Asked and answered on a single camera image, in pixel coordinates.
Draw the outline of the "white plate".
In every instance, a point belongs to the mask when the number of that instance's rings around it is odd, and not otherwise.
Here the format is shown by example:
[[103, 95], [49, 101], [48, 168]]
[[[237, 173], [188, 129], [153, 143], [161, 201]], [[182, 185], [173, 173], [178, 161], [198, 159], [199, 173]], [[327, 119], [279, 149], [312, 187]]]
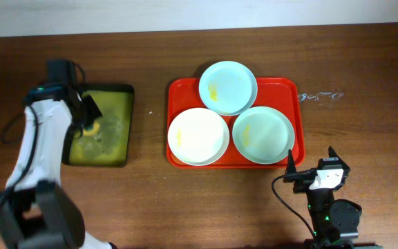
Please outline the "white plate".
[[229, 128], [216, 112], [192, 108], [179, 113], [167, 133], [168, 146], [181, 162], [202, 167], [220, 159], [229, 146]]

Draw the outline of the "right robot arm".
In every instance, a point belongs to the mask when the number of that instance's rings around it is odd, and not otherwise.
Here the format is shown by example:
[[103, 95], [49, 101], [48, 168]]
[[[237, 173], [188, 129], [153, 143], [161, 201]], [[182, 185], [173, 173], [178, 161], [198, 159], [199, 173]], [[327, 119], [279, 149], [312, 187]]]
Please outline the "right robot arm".
[[332, 147], [328, 157], [321, 158], [315, 168], [298, 172], [292, 153], [288, 152], [284, 181], [293, 184], [293, 193], [305, 194], [312, 220], [312, 238], [304, 241], [305, 248], [353, 248], [359, 236], [362, 213], [360, 205], [345, 199], [335, 199], [350, 173], [350, 167]]

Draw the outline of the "light blue plate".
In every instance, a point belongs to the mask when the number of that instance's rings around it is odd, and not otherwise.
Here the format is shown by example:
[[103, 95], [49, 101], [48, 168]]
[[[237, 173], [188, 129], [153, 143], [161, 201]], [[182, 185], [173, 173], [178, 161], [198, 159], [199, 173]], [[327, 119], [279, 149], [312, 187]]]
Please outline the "light blue plate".
[[253, 105], [258, 85], [254, 74], [245, 65], [221, 61], [204, 71], [198, 91], [208, 109], [224, 116], [237, 116]]

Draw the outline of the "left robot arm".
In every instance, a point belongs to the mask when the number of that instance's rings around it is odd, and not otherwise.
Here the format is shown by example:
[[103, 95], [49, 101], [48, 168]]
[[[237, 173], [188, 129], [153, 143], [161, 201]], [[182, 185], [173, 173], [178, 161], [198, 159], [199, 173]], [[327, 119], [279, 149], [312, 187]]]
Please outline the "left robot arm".
[[93, 126], [102, 113], [83, 94], [80, 65], [46, 63], [47, 78], [23, 99], [26, 118], [21, 149], [0, 192], [0, 236], [7, 248], [106, 248], [86, 231], [82, 213], [61, 188], [66, 140]]

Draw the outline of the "green and yellow sponge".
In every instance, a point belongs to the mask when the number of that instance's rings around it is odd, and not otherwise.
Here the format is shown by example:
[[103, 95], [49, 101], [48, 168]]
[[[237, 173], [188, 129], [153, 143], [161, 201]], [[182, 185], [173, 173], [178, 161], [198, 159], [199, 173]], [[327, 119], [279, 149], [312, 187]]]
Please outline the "green and yellow sponge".
[[100, 131], [100, 124], [98, 122], [94, 122], [90, 126], [84, 127], [82, 129], [83, 136], [94, 136]]

